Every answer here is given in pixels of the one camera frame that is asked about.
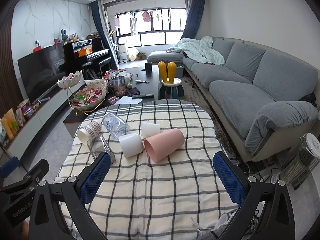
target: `small white plastic cup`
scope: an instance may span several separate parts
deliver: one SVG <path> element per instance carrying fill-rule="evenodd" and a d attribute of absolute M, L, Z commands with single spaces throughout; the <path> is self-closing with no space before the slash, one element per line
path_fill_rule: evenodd
<path fill-rule="evenodd" d="M 143 152 L 143 142 L 139 134 L 130 133 L 119 137 L 124 157 L 129 158 Z"/>
<path fill-rule="evenodd" d="M 148 138 L 160 133 L 160 125 L 157 123 L 142 122 L 141 135 L 143 138 Z"/>
<path fill-rule="evenodd" d="M 92 121 L 88 125 L 80 128 L 77 131 L 77 136 L 83 144 L 86 144 L 88 141 L 92 141 L 95 137 L 97 137 L 101 132 L 101 129 L 101 123 Z"/>

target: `paper cup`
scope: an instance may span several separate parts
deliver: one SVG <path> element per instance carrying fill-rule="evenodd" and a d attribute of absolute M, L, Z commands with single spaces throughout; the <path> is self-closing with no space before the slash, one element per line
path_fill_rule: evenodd
<path fill-rule="evenodd" d="M 160 125 L 157 123 L 142 122 L 141 135 L 143 138 L 148 138 L 160 133 Z"/>
<path fill-rule="evenodd" d="M 83 144 L 86 144 L 88 141 L 92 141 L 95 137 L 97 137 L 101 132 L 101 129 L 102 129 L 101 123 L 98 123 L 97 121 L 93 121 L 88 125 L 80 128 L 77 131 L 77 136 Z"/>
<path fill-rule="evenodd" d="M 119 137 L 120 146 L 124 157 L 128 158 L 143 152 L 143 143 L 137 133 L 130 133 Z"/>
<path fill-rule="evenodd" d="M 173 153 L 184 144 L 183 133 L 175 128 L 144 140 L 144 147 L 155 163 Z"/>

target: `white paper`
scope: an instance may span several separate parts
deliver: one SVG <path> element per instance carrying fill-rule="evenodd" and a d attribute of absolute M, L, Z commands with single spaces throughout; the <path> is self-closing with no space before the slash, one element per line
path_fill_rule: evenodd
<path fill-rule="evenodd" d="M 116 101 L 115 105 L 123 105 L 123 104 L 137 105 L 141 101 L 142 101 L 141 98 L 132 99 L 130 97 L 124 96 L 119 101 Z"/>

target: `window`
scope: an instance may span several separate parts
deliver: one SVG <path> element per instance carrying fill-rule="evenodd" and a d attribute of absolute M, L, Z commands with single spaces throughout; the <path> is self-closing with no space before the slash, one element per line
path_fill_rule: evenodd
<path fill-rule="evenodd" d="M 162 8 L 151 10 L 151 22 L 143 21 L 145 11 L 124 13 L 120 18 L 120 27 L 116 28 L 119 44 L 126 43 L 127 48 L 176 44 L 186 26 L 186 10 L 182 8 Z M 130 18 L 137 19 L 138 35 L 131 36 Z"/>

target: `metal screw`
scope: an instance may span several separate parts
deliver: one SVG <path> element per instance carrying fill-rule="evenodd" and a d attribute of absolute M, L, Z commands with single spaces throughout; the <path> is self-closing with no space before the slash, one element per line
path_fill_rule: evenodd
<path fill-rule="evenodd" d="M 283 180 L 279 180 L 278 183 L 280 186 L 285 186 L 285 182 Z"/>
<path fill-rule="evenodd" d="M 69 182 L 74 182 L 76 180 L 76 176 L 70 176 L 69 178 L 68 178 L 68 181 Z"/>
<path fill-rule="evenodd" d="M 42 187 L 46 184 L 47 182 L 43 179 L 39 182 L 39 186 Z"/>
<path fill-rule="evenodd" d="M 254 176 L 249 176 L 248 180 L 249 180 L 250 182 L 256 182 L 256 181 L 257 181 L 257 178 L 254 177 Z"/>

